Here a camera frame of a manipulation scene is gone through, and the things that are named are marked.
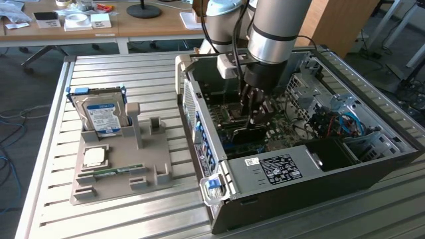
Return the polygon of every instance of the paper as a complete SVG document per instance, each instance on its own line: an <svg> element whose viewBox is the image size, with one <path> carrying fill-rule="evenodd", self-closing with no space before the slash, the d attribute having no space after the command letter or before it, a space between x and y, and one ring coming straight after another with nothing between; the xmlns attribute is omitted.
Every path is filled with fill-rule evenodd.
<svg viewBox="0 0 425 239"><path fill-rule="evenodd" d="M191 14L191 12L179 12L179 18L187 30L198 30L202 26L194 21Z"/></svg>
<svg viewBox="0 0 425 239"><path fill-rule="evenodd" d="M19 24L5 24L5 27L7 29L17 29L17 28L26 27L26 26L29 26L29 24L26 22L19 23Z"/></svg>

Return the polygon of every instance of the power supply label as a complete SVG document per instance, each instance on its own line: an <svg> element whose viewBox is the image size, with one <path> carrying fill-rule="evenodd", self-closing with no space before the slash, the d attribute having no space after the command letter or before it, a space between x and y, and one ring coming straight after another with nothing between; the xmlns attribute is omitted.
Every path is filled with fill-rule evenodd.
<svg viewBox="0 0 425 239"><path fill-rule="evenodd" d="M259 164L270 184L287 182L293 179L302 178L301 172L294 162L285 154L278 157L259 160Z"/></svg>
<svg viewBox="0 0 425 239"><path fill-rule="evenodd" d="M115 133L119 131L119 120L113 114L114 105L101 104L86 107L94 130L99 133Z"/></svg>

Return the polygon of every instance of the hard drive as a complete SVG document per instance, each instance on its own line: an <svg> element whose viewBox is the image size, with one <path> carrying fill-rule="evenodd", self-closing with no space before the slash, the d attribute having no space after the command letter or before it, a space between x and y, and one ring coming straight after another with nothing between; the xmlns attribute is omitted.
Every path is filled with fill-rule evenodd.
<svg viewBox="0 0 425 239"><path fill-rule="evenodd" d="M66 88L67 99L74 106L85 131L95 131L98 137L121 133L121 127L129 125L125 114L125 88L105 89Z"/></svg>

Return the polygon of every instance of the blue cable on floor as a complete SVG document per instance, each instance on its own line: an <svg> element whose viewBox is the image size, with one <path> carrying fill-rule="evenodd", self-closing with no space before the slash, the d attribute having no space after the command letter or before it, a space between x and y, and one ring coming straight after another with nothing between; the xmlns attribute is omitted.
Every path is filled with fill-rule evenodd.
<svg viewBox="0 0 425 239"><path fill-rule="evenodd" d="M17 139L14 139L6 146L1 146L0 148L6 148L9 147L11 144L14 144L25 135L25 126L22 124L18 124L18 123L7 123L7 122L3 122L0 120L0 123L2 124L7 124L7 125L17 125L21 127L21 134L19 136L17 137Z"/></svg>
<svg viewBox="0 0 425 239"><path fill-rule="evenodd" d="M0 156L0 159L2 159L5 161L5 163L7 163L9 167L10 167L10 170L11 170L11 173L13 173L13 177L14 177L14 181L15 181L15 186L17 186L17 197L15 197L15 200L14 202L7 206L7 208L5 208L2 210L2 212L0 212L0 216L7 212L7 210L18 203L18 200L21 198L21 188L19 188L19 183L18 183L18 179L17 179L17 174L15 174L15 170L14 170L14 166L11 164L11 162Z"/></svg>

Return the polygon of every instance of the floor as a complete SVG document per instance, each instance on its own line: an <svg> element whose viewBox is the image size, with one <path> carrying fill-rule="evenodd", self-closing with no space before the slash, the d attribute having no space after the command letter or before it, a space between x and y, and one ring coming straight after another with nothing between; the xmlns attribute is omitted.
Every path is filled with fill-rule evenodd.
<svg viewBox="0 0 425 239"><path fill-rule="evenodd" d="M378 17L370 18L365 26L365 33L370 34L374 27L377 26L380 15ZM379 39L386 35L386 32L391 28L391 24L386 27ZM404 29L391 45L392 55L382 55L378 60L380 64L394 64L399 69L407 74L410 69L404 68L404 64L411 58L415 51L422 46L425 42L425 35L411 29ZM199 40L187 40L189 47L198 47L201 44ZM158 49L150 49L147 42L133 43L130 53L147 52L147 51L175 51L185 50L181 41L161 41L157 43ZM34 52L38 47L29 47L29 51ZM90 45L78 46L65 46L62 48L70 55L102 55L102 54L117 54L117 45L113 43L99 44L99 50L91 49ZM19 67L19 63L25 60L29 54L22 54L18 52L17 48L10 48L7 53L0 56L0 114L11 115L17 114L21 109L30 108L35 105L49 104L54 94L55 80L59 74L62 56L57 51L50 51L45 56L42 56L30 66L34 69L33 75L26 75ZM353 68L365 74L374 70L378 65L363 57L349 54L345 58L346 62L353 66ZM422 79L425 76L425 70L418 74L416 79ZM378 84L384 84L384 82L394 80L395 77L387 74L386 68L371 71L367 73L366 78ZM30 116L42 115L47 113L47 108L33 111ZM7 119L6 122L21 123L21 118ZM6 157L13 162L19 185L22 188L21 199L13 204L13 208L3 215L0 215L0 237L2 239L13 238L15 226L19 217L19 209L23 203L23 196L27 189L31 168L34 160L37 157L38 146L42 138L42 132L45 127L46 118L27 119L25 121L26 132L23 137L9 147L6 150ZM11 131L14 131L15 126L1 125L0 124L0 139L5 138ZM0 183L6 175L6 170L0 171ZM11 176L6 180L5 184L0 187L0 211L15 202L15 183Z"/></svg>

